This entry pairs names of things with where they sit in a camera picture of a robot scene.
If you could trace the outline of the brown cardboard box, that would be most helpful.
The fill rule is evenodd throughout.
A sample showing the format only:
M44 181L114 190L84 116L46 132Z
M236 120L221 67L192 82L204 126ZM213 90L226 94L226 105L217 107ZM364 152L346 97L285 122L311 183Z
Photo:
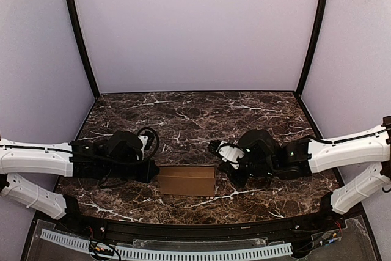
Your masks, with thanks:
M162 194L215 196L214 166L163 166L156 178Z

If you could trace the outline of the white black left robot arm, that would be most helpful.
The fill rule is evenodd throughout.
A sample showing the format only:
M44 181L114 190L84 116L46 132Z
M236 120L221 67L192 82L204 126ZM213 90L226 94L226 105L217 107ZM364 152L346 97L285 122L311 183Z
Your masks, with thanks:
M157 132L149 127L141 128L136 134L117 131L97 142L30 144L1 139L1 196L55 220L76 216L79 206L74 197L48 191L22 174L150 183L159 174L153 159L159 145Z

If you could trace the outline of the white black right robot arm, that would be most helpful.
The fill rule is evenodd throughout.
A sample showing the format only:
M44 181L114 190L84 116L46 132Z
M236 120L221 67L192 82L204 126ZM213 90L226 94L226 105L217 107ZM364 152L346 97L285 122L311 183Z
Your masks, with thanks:
M353 180L321 199L323 213L343 215L390 185L390 117L372 129L318 139L306 136L279 145L266 130L249 130L238 143L211 141L208 150L221 159L219 169L238 187L250 177L294 180L329 169L369 163Z

